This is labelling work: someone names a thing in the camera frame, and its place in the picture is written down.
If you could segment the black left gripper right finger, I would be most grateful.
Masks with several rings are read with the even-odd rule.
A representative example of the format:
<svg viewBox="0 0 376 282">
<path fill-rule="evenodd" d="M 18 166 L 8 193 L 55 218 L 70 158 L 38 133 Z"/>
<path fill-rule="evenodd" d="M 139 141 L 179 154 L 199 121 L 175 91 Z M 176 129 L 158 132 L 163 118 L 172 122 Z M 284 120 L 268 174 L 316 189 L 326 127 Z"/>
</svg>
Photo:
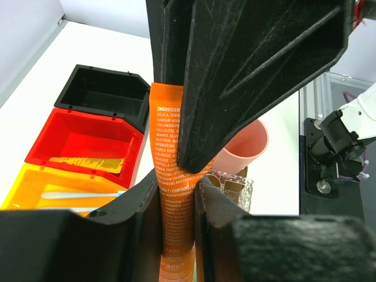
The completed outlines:
<svg viewBox="0 0 376 282">
<path fill-rule="evenodd" d="M 253 216 L 204 178 L 194 228 L 199 281 L 375 280 L 375 236 L 353 217 Z"/>
</svg>

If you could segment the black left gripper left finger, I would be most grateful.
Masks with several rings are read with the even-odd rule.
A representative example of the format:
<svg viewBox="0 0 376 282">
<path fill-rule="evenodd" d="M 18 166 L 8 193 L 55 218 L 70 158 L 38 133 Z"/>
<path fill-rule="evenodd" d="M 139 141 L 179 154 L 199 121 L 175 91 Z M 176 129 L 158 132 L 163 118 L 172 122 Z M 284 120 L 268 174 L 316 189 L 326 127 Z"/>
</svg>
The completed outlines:
<svg viewBox="0 0 376 282">
<path fill-rule="evenodd" d="M 69 210 L 1 212 L 2 281 L 158 281 L 162 252 L 154 171 L 81 217 Z"/>
</svg>

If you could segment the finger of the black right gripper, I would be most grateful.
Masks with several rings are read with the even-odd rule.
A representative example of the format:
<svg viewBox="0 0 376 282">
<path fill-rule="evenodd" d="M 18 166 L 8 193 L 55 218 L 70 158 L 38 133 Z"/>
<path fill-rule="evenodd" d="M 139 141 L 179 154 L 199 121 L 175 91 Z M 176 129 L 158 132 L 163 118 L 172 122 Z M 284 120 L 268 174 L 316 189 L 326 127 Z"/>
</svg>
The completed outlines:
<svg viewBox="0 0 376 282">
<path fill-rule="evenodd" d="M 196 1 L 177 162 L 200 172 L 245 126 L 332 67 L 353 1 Z"/>
<path fill-rule="evenodd" d="M 182 86 L 193 1 L 147 0 L 154 81 Z"/>
</svg>

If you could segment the clear textured glass holder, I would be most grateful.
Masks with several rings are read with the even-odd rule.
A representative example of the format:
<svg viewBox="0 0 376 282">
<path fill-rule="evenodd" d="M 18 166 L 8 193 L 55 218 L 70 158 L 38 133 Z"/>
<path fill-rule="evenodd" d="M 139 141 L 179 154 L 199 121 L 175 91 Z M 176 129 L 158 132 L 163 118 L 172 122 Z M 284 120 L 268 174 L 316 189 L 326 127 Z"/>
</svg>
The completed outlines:
<svg viewBox="0 0 376 282">
<path fill-rule="evenodd" d="M 233 203 L 250 213 L 253 181 L 236 174 L 210 170 L 207 177 Z"/>
</svg>

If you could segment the orange toothpaste tube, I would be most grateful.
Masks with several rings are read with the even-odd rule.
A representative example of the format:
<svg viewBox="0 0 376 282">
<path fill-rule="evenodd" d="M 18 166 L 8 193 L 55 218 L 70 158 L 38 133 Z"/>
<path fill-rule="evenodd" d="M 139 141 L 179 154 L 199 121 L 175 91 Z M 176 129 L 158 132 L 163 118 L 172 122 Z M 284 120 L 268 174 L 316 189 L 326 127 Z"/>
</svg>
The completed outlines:
<svg viewBox="0 0 376 282">
<path fill-rule="evenodd" d="M 150 145 L 162 213 L 159 281 L 193 281 L 194 188 L 211 168 L 191 174 L 177 164 L 182 97 L 182 86 L 151 85 Z"/>
</svg>

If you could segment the yellow toothpaste tube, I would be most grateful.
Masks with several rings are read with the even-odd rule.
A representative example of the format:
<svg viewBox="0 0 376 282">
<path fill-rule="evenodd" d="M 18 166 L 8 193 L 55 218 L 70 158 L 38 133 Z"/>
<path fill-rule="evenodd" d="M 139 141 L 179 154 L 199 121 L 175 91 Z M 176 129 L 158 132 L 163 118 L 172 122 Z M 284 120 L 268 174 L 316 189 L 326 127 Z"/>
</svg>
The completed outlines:
<svg viewBox="0 0 376 282">
<path fill-rule="evenodd" d="M 50 162 L 70 164 L 108 173 L 120 173 L 125 162 L 123 159 L 105 159 L 89 157 L 51 157 Z"/>
</svg>

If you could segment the pink cup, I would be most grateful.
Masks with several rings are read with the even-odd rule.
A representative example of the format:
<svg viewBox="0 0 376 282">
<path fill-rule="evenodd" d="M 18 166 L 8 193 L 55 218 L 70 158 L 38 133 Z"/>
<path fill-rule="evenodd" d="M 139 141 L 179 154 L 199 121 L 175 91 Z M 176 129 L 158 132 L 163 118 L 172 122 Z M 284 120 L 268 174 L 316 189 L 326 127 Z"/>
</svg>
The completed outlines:
<svg viewBox="0 0 376 282">
<path fill-rule="evenodd" d="M 255 120 L 225 145 L 215 157 L 211 168 L 220 172 L 237 174 L 261 156 L 267 146 L 268 131 L 263 122 Z"/>
</svg>

